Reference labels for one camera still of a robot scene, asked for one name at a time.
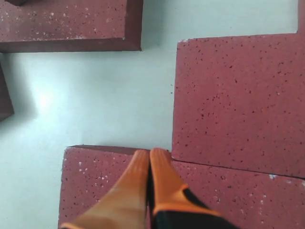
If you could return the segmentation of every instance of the light blue floor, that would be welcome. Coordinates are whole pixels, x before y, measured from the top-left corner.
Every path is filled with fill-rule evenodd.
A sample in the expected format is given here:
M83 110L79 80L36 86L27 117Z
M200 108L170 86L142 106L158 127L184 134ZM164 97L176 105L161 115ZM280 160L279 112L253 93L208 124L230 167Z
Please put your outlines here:
M171 148L179 40L296 30L297 0L144 0L143 52L5 55L0 228L57 227L67 146Z

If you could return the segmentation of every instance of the white speckle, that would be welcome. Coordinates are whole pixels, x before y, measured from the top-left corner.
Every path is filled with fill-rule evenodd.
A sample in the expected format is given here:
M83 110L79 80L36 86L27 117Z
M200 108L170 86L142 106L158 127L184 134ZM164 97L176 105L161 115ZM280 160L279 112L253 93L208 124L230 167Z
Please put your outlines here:
M188 41L189 41L189 39L182 39L182 40L180 40L178 42L180 43L180 42L188 42Z
M277 176L273 174L269 174L270 179L274 180Z

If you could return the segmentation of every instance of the white floor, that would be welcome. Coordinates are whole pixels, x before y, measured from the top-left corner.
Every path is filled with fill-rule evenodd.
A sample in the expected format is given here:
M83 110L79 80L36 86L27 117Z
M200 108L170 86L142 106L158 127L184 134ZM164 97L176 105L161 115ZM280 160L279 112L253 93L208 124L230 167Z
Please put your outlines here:
M65 147L170 149L179 40L297 30L297 0L144 0L143 52L4 55L0 228L55 229Z

